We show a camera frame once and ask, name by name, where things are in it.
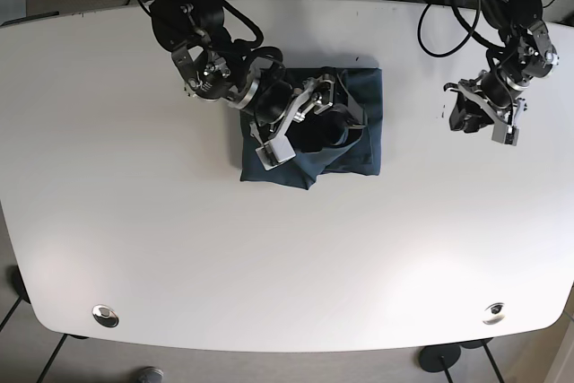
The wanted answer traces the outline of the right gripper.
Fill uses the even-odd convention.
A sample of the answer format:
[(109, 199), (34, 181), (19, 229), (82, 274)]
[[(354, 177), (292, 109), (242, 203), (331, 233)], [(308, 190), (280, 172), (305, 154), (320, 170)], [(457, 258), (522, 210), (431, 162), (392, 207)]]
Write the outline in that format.
[(241, 92), (241, 112), (245, 150), (282, 135), (299, 152), (343, 148), (359, 140), (367, 126), (363, 107), (341, 75), (332, 73), (309, 78), (301, 89), (285, 81), (270, 85), (252, 74)]

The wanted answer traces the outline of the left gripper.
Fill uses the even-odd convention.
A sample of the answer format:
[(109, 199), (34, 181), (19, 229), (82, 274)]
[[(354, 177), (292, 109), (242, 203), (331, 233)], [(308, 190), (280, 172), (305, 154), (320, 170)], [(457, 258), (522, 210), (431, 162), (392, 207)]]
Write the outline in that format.
[(457, 96), (448, 120), (453, 132), (476, 133), (496, 122), (517, 126), (518, 116), (526, 108), (521, 91), (507, 86), (497, 73), (484, 70), (477, 78), (446, 83), (443, 90)]

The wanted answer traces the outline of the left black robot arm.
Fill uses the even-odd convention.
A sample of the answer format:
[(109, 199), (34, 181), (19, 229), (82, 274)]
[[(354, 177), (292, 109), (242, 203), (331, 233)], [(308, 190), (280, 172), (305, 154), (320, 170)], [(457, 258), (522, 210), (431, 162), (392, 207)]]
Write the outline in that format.
[(512, 144), (517, 138), (518, 118), (527, 110), (522, 93), (533, 79), (546, 77), (559, 63), (543, 20), (542, 0), (476, 0), (476, 12), (498, 32), (499, 45), (463, 18), (457, 0), (449, 1), (458, 23), (486, 48), (489, 65), (474, 79), (444, 86), (457, 94), (449, 127), (471, 134), (493, 126), (502, 134), (501, 143)]

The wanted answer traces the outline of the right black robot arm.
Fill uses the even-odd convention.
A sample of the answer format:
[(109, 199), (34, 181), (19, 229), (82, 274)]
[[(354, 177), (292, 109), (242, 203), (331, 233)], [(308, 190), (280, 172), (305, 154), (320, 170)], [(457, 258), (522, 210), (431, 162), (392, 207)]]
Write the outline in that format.
[(259, 27), (227, 0), (137, 2), (186, 93), (244, 114), (260, 154), (280, 162), (361, 139), (366, 114), (339, 73), (326, 68), (289, 82), (283, 52), (265, 45)]

